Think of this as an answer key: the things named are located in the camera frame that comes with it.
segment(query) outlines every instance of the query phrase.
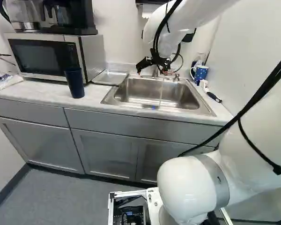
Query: countertop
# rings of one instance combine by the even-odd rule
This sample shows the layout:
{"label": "countertop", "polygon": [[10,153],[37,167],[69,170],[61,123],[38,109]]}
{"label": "countertop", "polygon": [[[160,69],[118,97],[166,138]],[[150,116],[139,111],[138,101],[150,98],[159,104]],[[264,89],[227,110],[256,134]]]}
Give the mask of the countertop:
{"label": "countertop", "polygon": [[85,86],[85,97],[74,99],[72,98],[69,87],[66,83],[24,80],[23,82],[0,90],[0,98],[64,108],[217,126],[223,126],[233,118],[233,116],[222,104],[212,100],[200,87],[194,85],[193,83],[192,85],[214,111],[216,117],[197,115],[187,112],[162,112],[154,109],[136,109],[128,108],[126,106],[104,105],[100,102],[111,89],[111,86],[92,83]]}

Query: gray floor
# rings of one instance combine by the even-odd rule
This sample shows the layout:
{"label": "gray floor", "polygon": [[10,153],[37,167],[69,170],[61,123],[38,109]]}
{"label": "gray floor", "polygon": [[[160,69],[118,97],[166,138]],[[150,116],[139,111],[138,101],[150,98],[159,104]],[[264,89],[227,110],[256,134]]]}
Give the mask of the gray floor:
{"label": "gray floor", "polygon": [[31,170],[0,206],[0,225],[106,225],[108,193],[139,189]]}

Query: sink basin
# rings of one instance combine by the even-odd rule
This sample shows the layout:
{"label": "sink basin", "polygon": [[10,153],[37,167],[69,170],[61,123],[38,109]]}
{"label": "sink basin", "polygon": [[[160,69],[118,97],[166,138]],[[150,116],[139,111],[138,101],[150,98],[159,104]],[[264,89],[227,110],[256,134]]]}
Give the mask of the sink basin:
{"label": "sink basin", "polygon": [[186,79],[173,81],[129,75],[119,87],[113,87],[101,103],[214,116],[209,106]]}

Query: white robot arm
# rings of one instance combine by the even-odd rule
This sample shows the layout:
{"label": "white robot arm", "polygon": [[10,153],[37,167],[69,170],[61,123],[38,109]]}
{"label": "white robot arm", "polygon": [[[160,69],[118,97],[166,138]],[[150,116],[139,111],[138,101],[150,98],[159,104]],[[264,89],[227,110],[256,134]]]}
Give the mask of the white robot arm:
{"label": "white robot arm", "polygon": [[[166,67],[166,59],[177,51],[179,43],[191,30],[200,27],[231,7],[239,0],[173,0],[159,7],[149,18],[143,31],[143,41],[150,46],[152,58],[145,57],[136,65],[138,73],[148,66],[159,65]],[[156,31],[165,15],[175,4],[175,11],[170,15],[167,26],[163,26],[158,35],[158,53],[155,50],[154,39]]]}
{"label": "white robot arm", "polygon": [[[174,2],[169,2],[168,11]],[[168,20],[170,33],[165,26],[160,33],[159,56],[168,58],[189,29],[204,25],[236,2],[182,0]],[[163,5],[150,17],[143,32],[145,43],[152,46],[165,11]],[[253,106],[241,121],[253,144],[271,162],[281,166],[281,88]],[[217,151],[165,162],[159,169],[157,182],[164,209],[177,223],[185,225],[199,224],[210,211],[280,188],[281,174],[273,171],[273,165],[244,139],[241,126],[234,124]]]}

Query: gray cabinet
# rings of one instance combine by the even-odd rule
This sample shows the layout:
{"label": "gray cabinet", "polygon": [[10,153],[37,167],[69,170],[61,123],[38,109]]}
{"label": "gray cabinet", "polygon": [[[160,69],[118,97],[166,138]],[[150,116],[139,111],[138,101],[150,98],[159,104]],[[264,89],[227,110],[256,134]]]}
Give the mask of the gray cabinet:
{"label": "gray cabinet", "polygon": [[137,138],[72,129],[85,172],[134,180]]}
{"label": "gray cabinet", "polygon": [[[138,161],[136,181],[156,183],[159,167],[167,160],[177,157],[185,150],[194,147],[190,144],[140,139],[138,146]],[[189,155],[212,152],[213,148],[202,147]]]}
{"label": "gray cabinet", "polygon": [[26,162],[84,173],[70,129],[1,117],[0,128]]}

